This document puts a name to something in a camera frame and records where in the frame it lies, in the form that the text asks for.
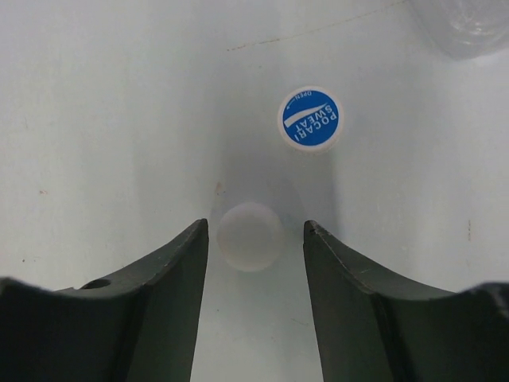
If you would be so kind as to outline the clear bottle blue green label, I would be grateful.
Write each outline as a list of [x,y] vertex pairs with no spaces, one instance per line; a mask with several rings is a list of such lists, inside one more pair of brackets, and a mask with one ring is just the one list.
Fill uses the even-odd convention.
[[430,38],[451,57],[470,59],[508,47],[507,0],[410,3]]

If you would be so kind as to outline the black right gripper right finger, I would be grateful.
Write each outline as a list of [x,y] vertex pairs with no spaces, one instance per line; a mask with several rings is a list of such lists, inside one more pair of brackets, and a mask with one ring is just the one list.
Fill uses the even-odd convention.
[[507,380],[506,283],[449,292],[376,263],[313,220],[303,236],[324,380]]

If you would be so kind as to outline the plain white bottle cap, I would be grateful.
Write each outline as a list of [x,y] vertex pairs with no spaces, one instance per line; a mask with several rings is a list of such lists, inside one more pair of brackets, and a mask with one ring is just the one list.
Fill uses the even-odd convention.
[[269,207],[246,202],[221,218],[216,240],[225,261],[237,271],[258,272],[280,256],[285,232],[278,215]]

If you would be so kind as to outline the blue white Pocari cap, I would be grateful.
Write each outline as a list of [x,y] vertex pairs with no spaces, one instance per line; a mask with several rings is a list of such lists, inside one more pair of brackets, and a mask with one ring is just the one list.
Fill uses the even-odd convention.
[[309,85],[289,93],[278,109],[278,131],[283,141],[306,154],[323,154],[338,142],[344,109],[329,90]]

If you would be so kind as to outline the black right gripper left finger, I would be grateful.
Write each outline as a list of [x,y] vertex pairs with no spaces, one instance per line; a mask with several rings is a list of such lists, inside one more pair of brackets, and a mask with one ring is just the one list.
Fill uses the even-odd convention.
[[2,279],[2,380],[189,380],[208,242],[208,222],[200,219],[78,289]]

